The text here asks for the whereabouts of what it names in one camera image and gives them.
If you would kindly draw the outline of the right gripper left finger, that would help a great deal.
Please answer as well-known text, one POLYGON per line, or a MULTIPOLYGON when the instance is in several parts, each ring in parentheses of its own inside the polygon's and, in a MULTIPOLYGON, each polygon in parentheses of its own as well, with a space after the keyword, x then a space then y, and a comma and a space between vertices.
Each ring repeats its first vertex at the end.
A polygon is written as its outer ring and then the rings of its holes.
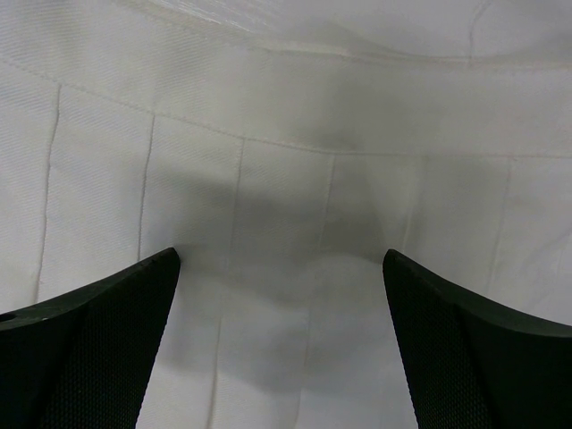
POLYGON ((133 428, 181 269, 167 248, 1 315, 3 428, 133 428))

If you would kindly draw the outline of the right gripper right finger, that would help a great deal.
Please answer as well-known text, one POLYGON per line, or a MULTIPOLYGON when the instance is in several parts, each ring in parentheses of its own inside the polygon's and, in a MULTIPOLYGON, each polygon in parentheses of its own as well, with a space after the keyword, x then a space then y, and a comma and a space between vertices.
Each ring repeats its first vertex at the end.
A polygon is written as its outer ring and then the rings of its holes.
POLYGON ((569 428, 571 328, 449 282, 400 252, 383 281, 420 428, 569 428))

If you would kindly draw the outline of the white pleated skirt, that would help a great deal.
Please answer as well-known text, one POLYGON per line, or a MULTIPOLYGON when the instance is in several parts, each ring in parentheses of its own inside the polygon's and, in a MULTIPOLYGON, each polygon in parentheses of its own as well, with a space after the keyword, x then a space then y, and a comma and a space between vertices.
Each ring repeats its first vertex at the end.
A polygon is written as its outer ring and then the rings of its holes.
POLYGON ((570 2, 2 2, 2 310, 168 247, 139 427, 415 427, 388 249, 571 321, 570 2))

